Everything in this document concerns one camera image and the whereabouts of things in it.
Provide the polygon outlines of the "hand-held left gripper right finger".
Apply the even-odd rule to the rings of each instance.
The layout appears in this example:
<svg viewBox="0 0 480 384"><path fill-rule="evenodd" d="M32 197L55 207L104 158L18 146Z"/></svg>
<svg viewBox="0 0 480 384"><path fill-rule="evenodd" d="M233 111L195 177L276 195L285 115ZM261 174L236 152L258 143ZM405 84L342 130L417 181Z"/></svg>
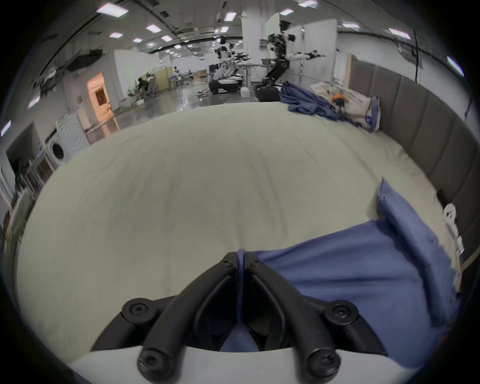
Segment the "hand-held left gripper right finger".
<svg viewBox="0 0 480 384"><path fill-rule="evenodd" d="M301 294L253 252L244 256L244 325L260 351L292 347L302 382L332 381L341 366L337 349L387 356L353 303Z"/></svg>

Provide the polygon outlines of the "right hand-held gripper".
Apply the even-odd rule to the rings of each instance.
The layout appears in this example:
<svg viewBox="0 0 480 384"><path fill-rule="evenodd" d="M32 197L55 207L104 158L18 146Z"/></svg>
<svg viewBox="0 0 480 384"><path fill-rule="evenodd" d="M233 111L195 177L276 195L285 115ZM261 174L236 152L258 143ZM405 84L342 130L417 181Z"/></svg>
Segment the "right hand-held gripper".
<svg viewBox="0 0 480 384"><path fill-rule="evenodd" d="M457 276L461 275L461 262L462 257L465 252L465 246L463 238L460 235L458 226L457 226L457 209L453 203L448 203L443 209L443 219L444 222L455 242L455 256L454 256L454 268L457 272Z"/></svg>

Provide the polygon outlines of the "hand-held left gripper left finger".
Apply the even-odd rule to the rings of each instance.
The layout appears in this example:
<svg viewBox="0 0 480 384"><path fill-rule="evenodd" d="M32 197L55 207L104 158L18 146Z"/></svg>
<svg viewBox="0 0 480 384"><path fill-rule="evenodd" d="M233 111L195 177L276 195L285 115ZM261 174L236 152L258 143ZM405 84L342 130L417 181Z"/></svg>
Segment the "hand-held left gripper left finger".
<svg viewBox="0 0 480 384"><path fill-rule="evenodd" d="M229 252L176 296L127 301L91 351L141 346L136 366L149 382L173 377L185 346L219 351L237 324L238 265Z"/></svg>

